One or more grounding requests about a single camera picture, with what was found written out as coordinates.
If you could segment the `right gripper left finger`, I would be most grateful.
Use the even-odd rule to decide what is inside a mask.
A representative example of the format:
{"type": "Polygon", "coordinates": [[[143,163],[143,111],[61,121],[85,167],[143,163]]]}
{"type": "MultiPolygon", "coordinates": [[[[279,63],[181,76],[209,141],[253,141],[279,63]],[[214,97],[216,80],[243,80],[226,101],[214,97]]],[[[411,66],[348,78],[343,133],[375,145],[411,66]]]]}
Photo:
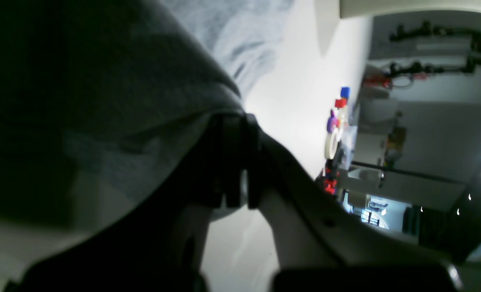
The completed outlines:
{"type": "Polygon", "coordinates": [[[206,292],[200,275],[216,209],[243,205],[245,116],[215,116],[138,207],[89,240],[33,265],[13,292],[206,292]]]}

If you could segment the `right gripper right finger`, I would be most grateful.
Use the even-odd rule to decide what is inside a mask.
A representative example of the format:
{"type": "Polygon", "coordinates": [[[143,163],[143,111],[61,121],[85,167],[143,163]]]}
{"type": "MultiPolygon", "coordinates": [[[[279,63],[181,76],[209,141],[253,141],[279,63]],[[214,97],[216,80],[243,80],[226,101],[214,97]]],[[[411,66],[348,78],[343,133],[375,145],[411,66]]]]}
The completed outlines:
{"type": "Polygon", "coordinates": [[[404,291],[461,292],[453,264],[396,240],[348,214],[320,190],[294,156],[245,115],[247,202],[271,227],[285,275],[347,276],[384,272],[404,291]]]}

